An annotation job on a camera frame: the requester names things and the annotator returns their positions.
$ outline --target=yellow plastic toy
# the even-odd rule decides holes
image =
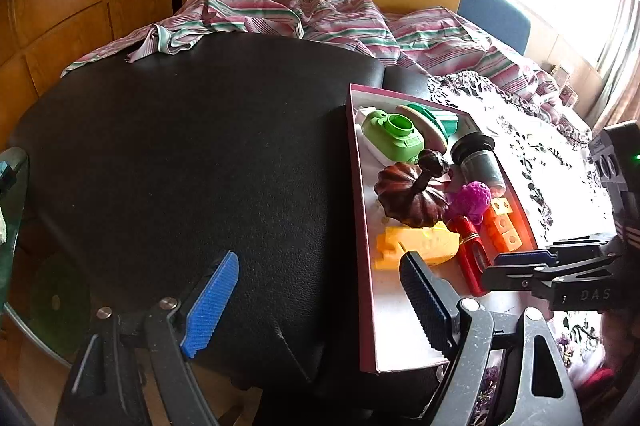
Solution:
[[[400,259],[407,251],[417,251],[427,265],[438,265],[452,259],[458,252],[460,235],[452,233],[443,222],[433,228],[388,227],[376,238],[376,248],[382,255],[373,267],[398,270]]]
[[[491,205],[484,213],[487,232],[498,253],[510,253],[522,245],[509,213],[513,213],[513,209],[504,197],[491,199]]]

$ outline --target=striped curtain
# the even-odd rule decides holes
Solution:
[[[596,67],[604,88],[586,122],[593,133],[640,116],[640,0],[620,0],[616,23]]]

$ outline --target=purple ball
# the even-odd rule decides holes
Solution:
[[[482,214],[491,204],[491,191],[482,182],[470,182],[460,188],[447,211],[447,222],[455,217],[464,215],[473,225],[482,223]]]

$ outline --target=dark red pumpkin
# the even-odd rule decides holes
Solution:
[[[418,165],[397,162],[378,172],[373,189],[387,217],[412,228],[431,228],[444,219],[447,200],[428,184],[448,171],[449,163],[439,152],[423,150]]]

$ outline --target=black lid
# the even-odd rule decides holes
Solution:
[[[479,150],[493,150],[495,141],[490,135],[482,132],[471,132],[463,135],[451,148],[451,159],[460,165],[473,152]]]

